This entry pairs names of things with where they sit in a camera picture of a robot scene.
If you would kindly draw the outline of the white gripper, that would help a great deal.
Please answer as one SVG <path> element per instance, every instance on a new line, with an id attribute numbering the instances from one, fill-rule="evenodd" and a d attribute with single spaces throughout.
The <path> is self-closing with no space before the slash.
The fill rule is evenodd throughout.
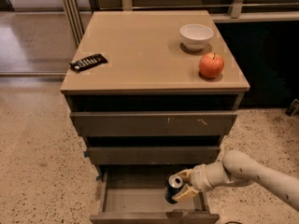
<path id="1" fill-rule="evenodd" d="M 192 169 L 184 169 L 178 172 L 177 175 L 184 182 L 190 182 L 191 184 L 191 186 L 186 184 L 181 191 L 172 197 L 177 203 L 194 198 L 199 192 L 208 192 L 213 189 L 207 177 L 205 164 L 196 165 Z"/>

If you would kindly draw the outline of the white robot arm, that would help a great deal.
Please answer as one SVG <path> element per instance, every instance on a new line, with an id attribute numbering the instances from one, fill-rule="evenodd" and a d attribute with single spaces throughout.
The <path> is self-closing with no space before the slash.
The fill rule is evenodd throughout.
<path id="1" fill-rule="evenodd" d="M 263 166 L 239 150 L 227 151 L 221 161 L 171 175 L 165 198 L 169 203 L 178 203 L 217 187 L 244 187 L 252 182 L 299 211 L 299 180 Z"/>

